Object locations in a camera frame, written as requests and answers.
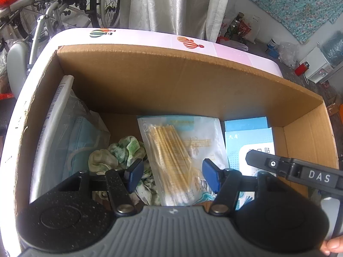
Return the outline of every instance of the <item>plastic bag of cotton swabs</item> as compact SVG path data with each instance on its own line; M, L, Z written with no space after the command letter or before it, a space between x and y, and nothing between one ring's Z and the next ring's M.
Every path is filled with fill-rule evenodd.
M155 116L140 117L138 124L162 205L213 200L201 170L205 158L221 169L229 166L219 120Z

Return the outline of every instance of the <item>grey curtain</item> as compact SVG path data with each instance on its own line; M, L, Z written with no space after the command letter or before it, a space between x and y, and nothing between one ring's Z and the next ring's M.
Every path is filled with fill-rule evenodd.
M120 0L120 27L215 42L228 0Z

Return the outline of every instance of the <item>metal screw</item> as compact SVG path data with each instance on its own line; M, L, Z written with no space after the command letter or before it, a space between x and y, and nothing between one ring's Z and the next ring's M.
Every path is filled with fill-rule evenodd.
M129 212L132 212L134 210L134 207L130 204L122 204L119 207L117 207L117 211L122 214L127 214Z
M224 214L229 210L229 207L223 204L216 204L211 207L211 210L216 214Z

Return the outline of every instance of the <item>teal floral curtain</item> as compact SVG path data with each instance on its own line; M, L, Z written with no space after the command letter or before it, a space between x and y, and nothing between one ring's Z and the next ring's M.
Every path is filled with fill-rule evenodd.
M343 12L343 0L252 0L304 43L328 20Z

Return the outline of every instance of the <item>human hand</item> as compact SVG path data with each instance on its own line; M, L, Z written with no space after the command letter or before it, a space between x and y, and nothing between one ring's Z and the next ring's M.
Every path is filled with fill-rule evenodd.
M327 256L329 256L331 252L343 253L343 236L324 241L320 250Z

